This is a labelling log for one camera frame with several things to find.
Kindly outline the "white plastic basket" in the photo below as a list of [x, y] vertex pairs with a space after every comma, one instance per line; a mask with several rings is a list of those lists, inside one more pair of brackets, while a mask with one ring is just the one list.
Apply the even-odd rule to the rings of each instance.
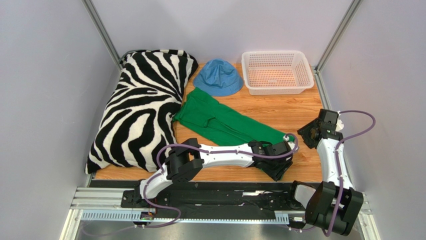
[[247, 51], [241, 55], [250, 95], [298, 95], [314, 86], [305, 54], [298, 50]]

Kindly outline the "green t shirt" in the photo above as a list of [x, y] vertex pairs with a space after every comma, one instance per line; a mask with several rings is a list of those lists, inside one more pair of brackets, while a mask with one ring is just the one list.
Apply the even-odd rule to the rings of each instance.
[[238, 146], [250, 141], [277, 144], [285, 135], [220, 103], [199, 88], [187, 95], [173, 121], [212, 141], [216, 147]]

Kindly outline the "blue bucket hat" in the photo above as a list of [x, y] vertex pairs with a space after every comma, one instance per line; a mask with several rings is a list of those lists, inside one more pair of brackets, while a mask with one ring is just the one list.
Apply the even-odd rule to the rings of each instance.
[[193, 80], [196, 88], [214, 97], [226, 97], [240, 91], [244, 81], [236, 67], [221, 58], [208, 61]]

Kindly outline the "zebra striped pillow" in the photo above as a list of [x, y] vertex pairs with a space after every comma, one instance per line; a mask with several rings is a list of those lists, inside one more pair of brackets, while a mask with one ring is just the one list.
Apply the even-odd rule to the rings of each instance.
[[155, 172], [176, 143], [173, 117], [197, 60], [184, 50], [133, 50], [120, 60], [121, 72], [89, 149], [84, 171], [109, 166]]

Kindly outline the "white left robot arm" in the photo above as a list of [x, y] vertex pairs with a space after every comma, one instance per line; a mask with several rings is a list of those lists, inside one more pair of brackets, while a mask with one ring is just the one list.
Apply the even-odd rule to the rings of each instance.
[[257, 168], [278, 181], [292, 165], [299, 146], [297, 139], [285, 136], [275, 144], [253, 140], [235, 146], [210, 146], [190, 138], [184, 143], [170, 144], [168, 148], [169, 155], [159, 170], [135, 187], [133, 198], [137, 202], [154, 199], [170, 185], [189, 182], [201, 170], [212, 167]]

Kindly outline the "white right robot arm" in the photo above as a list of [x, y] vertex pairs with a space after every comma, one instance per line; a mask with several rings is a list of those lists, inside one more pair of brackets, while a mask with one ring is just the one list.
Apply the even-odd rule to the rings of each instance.
[[339, 113], [321, 109], [318, 117], [297, 133], [304, 144], [316, 149], [321, 162], [322, 182], [317, 187], [294, 181], [293, 199], [305, 209], [305, 222], [327, 231], [347, 236], [351, 232], [364, 202], [363, 194], [354, 189], [345, 168], [344, 145], [340, 143]]

